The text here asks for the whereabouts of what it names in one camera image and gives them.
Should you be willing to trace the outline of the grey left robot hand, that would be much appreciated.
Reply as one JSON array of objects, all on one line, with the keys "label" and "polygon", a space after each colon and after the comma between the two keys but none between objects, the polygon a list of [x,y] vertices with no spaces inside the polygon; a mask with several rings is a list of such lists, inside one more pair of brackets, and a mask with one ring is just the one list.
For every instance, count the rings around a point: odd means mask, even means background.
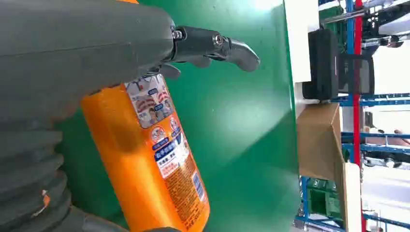
[{"label": "grey left robot hand", "polygon": [[85,95],[147,74],[177,77],[172,62],[211,60],[246,72],[260,59],[218,31],[176,26],[161,8],[118,0],[0,3],[0,120],[47,120]]}]

